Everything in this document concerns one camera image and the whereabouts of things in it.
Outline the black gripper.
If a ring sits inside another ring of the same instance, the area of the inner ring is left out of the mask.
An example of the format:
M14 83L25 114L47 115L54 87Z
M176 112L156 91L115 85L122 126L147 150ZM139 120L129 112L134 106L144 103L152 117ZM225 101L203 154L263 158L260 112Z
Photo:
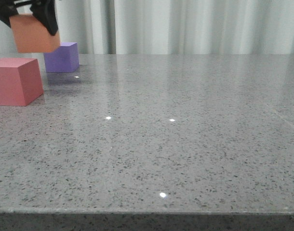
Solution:
M0 20L11 28L10 17L18 15L16 8L26 5L31 5L32 15L55 36L58 31L55 0L0 0Z

